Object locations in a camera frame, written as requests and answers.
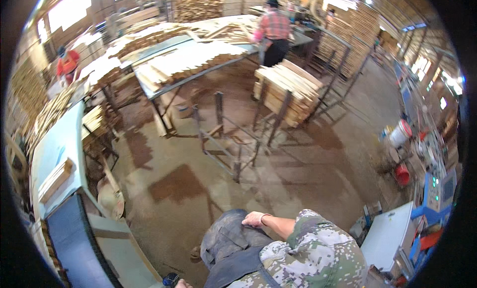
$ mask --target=blue machine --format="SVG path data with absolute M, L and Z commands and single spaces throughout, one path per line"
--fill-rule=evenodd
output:
M 426 173 L 424 199 L 422 204 L 411 212 L 411 220 L 425 215 L 428 225 L 445 222 L 452 208 L 456 186 L 456 169 L 452 169 L 444 179 L 438 179 Z

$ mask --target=camouflage jacket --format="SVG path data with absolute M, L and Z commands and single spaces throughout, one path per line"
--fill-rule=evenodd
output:
M 298 214 L 286 243 L 274 241 L 265 246 L 260 260 L 281 287 L 361 288 L 367 274 L 355 240 L 310 209 Z M 259 272 L 254 272 L 229 287 L 270 286 Z

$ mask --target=work glove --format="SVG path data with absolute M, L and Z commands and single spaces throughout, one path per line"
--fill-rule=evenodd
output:
M 177 282 L 176 288 L 194 288 L 194 287 L 192 287 L 192 285 L 189 285 L 189 284 L 186 282 L 186 280 L 180 279 L 180 280 Z
M 260 213 L 258 211 L 252 211 L 242 221 L 242 225 L 251 225 L 253 227 L 261 228 L 264 226 L 262 223 L 262 217 L 264 215 L 271 215 L 269 213 Z

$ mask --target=red bucket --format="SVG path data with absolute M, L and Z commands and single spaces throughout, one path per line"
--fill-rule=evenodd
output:
M 394 172 L 396 174 L 396 180 L 399 185 L 404 186 L 409 183 L 409 171 L 407 170 L 406 164 L 400 164 L 396 167 Z

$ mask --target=white bucket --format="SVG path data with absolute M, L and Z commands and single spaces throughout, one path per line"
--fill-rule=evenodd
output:
M 403 145 L 409 137 L 411 137 L 413 132 L 411 131 L 411 127 L 404 119 L 401 119 L 394 128 L 393 132 L 388 135 L 389 142 L 391 146 L 394 148 L 398 148 Z

